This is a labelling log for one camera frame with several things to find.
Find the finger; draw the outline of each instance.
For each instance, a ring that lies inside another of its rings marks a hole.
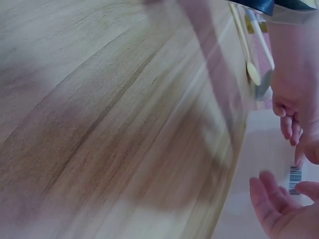
[[[279,186],[279,189],[280,191],[282,192],[282,194],[286,197],[288,203],[290,205],[292,205],[294,208],[301,208],[302,205],[297,203],[293,197],[290,195],[290,193],[286,190],[286,188],[282,187],[282,186]],[[285,211],[285,212],[282,212],[283,215],[286,215],[287,213],[289,213],[289,211]]]
[[[285,117],[286,111],[284,109],[284,106],[282,104],[273,103],[273,111],[275,115],[279,117]]]
[[[292,137],[292,123],[293,118],[291,116],[285,116],[280,118],[280,129],[285,139],[290,139]]]
[[[270,203],[266,189],[258,178],[251,178],[249,180],[249,185],[250,199],[257,218],[265,233],[270,236],[273,228],[281,219],[282,215],[277,212]]]
[[[296,191],[306,195],[314,202],[319,200],[319,183],[317,182],[300,182],[296,185]]]
[[[305,153],[304,153],[304,144],[305,144],[304,141],[305,141],[305,138],[302,135],[300,137],[300,141],[297,144],[296,149],[295,149],[295,166],[298,169],[301,169],[303,164],[306,161],[306,156],[305,156]]]
[[[301,126],[298,121],[293,119],[292,122],[292,137],[290,138],[291,146],[296,146],[299,143]]]
[[[264,184],[269,201],[279,213],[282,213],[283,211],[293,211],[296,209],[283,195],[272,173],[268,171],[261,172],[259,179]]]
[[[273,96],[273,111],[279,117],[286,116],[284,105],[278,100],[278,97]]]
[[[295,110],[293,108],[290,108],[288,106],[284,106],[285,111],[286,111],[286,115],[287,116],[294,116],[295,114]]]
[[[294,114],[294,120],[296,120],[296,121],[299,122],[299,113],[298,113],[298,112],[295,112],[295,114]]]

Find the barcode label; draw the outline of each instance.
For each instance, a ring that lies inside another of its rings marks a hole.
[[[291,195],[300,195],[299,192],[295,190],[295,186],[302,180],[302,171],[295,166],[290,167],[289,176],[289,193]]]

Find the table surface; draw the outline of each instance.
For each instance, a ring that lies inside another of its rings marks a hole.
[[[210,237],[254,105],[227,2],[0,5],[0,237]]]

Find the dark plastic lid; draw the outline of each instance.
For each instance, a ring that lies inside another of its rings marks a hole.
[[[314,10],[300,0],[228,0],[233,3],[241,4],[246,7],[262,12],[269,16],[273,15],[274,5],[280,5],[291,10]]]

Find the wood grain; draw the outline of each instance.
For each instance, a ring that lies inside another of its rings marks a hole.
[[[0,5],[0,237],[209,238],[253,106],[227,2]]]

